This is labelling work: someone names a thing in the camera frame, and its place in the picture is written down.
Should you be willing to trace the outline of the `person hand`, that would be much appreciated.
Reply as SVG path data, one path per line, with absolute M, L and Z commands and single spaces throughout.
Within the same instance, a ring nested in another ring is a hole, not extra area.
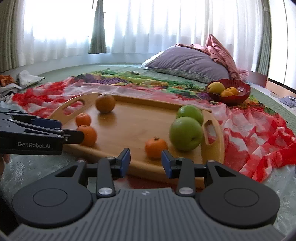
M 0 154 L 0 175 L 3 174 L 6 164 L 10 162 L 10 154 Z

